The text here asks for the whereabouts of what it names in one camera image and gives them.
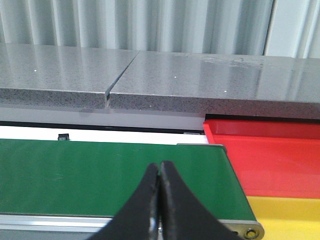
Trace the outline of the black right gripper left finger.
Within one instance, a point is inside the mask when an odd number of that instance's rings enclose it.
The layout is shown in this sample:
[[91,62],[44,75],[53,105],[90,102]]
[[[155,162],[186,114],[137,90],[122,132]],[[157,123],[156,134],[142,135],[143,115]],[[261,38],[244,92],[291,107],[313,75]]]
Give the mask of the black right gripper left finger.
[[159,168],[147,166],[132,196],[90,240],[156,240],[158,238]]

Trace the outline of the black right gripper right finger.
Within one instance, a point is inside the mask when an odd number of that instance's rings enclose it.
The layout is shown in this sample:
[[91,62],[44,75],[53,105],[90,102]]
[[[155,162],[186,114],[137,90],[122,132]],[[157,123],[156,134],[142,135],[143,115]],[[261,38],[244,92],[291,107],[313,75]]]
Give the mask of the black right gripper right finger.
[[175,164],[160,164],[162,236],[165,240],[239,240],[211,214],[184,182]]

